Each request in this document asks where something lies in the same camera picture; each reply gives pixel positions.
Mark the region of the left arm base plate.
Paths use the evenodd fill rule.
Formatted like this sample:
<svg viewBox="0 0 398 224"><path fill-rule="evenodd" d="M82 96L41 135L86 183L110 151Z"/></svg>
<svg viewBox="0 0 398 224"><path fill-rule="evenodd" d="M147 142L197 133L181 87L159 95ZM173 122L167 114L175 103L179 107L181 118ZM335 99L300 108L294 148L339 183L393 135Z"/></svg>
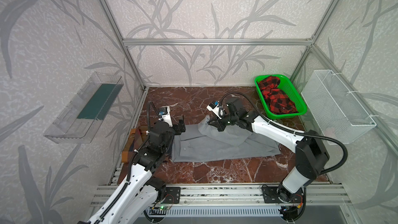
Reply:
<svg viewBox="0 0 398 224"><path fill-rule="evenodd" d="M166 187L162 204L179 204L181 197L181 187Z"/></svg>

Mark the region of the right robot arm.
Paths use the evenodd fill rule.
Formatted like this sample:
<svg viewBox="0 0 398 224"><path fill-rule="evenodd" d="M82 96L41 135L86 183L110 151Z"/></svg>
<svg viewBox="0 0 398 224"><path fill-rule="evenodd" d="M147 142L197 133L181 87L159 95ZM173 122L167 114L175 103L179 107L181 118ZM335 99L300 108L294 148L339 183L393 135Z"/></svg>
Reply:
<svg viewBox="0 0 398 224"><path fill-rule="evenodd" d="M226 113L220 102L209 103L207 110L215 115L210 119L209 125L215 126L219 132L224 131L228 125L237 125L252 133L270 138L295 153L295 167L271 194L273 197L289 203L300 190L321 174L330 156L323 141L316 138L316 132L295 131L266 120L256 110L247 111L238 98L229 99L227 107Z"/></svg>

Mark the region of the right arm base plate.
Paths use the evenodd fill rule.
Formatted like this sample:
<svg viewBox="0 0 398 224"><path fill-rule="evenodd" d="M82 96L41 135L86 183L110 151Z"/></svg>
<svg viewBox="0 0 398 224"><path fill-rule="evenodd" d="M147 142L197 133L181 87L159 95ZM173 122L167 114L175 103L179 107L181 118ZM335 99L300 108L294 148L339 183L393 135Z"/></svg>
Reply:
<svg viewBox="0 0 398 224"><path fill-rule="evenodd" d="M283 186L263 185L261 191L264 203L302 204L306 196L303 188L291 193Z"/></svg>

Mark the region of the grey long sleeve shirt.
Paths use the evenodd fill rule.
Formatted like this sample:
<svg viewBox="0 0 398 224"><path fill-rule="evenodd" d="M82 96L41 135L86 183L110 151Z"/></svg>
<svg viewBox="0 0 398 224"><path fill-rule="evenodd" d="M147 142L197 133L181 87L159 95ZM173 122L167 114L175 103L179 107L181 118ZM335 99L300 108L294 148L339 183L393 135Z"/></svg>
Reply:
<svg viewBox="0 0 398 224"><path fill-rule="evenodd" d="M186 126L186 131L174 138L173 162L211 162L280 154L276 141L266 136L229 125L219 132L208 124L206 116L200 123Z"/></svg>

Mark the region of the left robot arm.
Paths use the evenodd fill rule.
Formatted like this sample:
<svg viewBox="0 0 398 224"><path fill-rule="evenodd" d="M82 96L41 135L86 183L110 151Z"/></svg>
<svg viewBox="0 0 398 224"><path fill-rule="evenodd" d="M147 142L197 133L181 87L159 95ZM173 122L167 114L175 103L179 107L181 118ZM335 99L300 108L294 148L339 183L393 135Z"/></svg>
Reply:
<svg viewBox="0 0 398 224"><path fill-rule="evenodd" d="M184 118L170 125L159 121L149 130L147 139L129 162L122 183L89 218L80 224L132 224L146 209L166 198L166 183L153 176L170 154L174 136L186 131Z"/></svg>

